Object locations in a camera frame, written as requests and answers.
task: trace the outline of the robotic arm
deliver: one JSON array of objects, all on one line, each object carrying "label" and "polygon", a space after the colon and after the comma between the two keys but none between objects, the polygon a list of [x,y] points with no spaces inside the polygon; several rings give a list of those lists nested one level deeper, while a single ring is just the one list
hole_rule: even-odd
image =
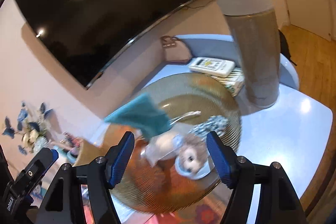
[{"label": "robotic arm", "polygon": [[[207,147],[222,183],[233,189],[221,224],[246,223],[255,184],[261,184],[256,224],[307,224],[299,198],[280,163],[264,166],[253,164],[243,156],[237,157],[214,131],[207,136]],[[134,135],[126,132],[105,156],[77,167],[63,164],[42,201],[35,224],[86,224],[81,184],[88,185],[95,223],[120,224],[109,189],[121,181],[133,148]],[[43,148],[14,181],[3,153],[0,154],[3,223],[33,223],[26,216],[32,203],[29,193],[57,158],[55,150]]]}]

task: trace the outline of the tan container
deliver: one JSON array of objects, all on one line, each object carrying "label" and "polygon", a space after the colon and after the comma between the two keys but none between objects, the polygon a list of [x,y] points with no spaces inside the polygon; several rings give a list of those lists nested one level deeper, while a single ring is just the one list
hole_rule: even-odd
[{"label": "tan container", "polygon": [[271,0],[217,0],[240,53],[248,100],[268,108],[279,91],[280,39]]}]

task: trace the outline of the doll face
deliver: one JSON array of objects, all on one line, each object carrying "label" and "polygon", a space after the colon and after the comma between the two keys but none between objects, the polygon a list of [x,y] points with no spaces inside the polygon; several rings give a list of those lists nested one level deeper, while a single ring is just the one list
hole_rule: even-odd
[{"label": "doll face", "polygon": [[197,151],[192,147],[188,147],[184,150],[181,157],[183,159],[183,168],[188,172],[197,173],[202,167],[201,163],[197,159]]}]

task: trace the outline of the white flower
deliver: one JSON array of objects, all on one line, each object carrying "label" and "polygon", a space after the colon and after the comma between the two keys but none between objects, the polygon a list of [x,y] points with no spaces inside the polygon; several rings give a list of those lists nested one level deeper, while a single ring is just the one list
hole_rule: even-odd
[{"label": "white flower", "polygon": [[26,133],[23,135],[23,138],[22,138],[22,142],[23,142],[23,145],[25,148],[29,148],[30,147],[30,144],[29,144],[29,134]]},{"label": "white flower", "polygon": [[33,129],[29,135],[29,142],[34,143],[38,137],[39,133],[35,129]]}]

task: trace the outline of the wooden floor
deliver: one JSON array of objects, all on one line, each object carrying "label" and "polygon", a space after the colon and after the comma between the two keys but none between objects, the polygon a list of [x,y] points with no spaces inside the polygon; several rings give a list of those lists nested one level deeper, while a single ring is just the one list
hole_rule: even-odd
[{"label": "wooden floor", "polygon": [[323,194],[331,190],[336,168],[336,41],[327,41],[293,25],[284,33],[292,60],[300,80],[300,91],[329,107],[334,120],[329,141],[320,166],[309,187],[300,199],[306,213],[310,213]]}]

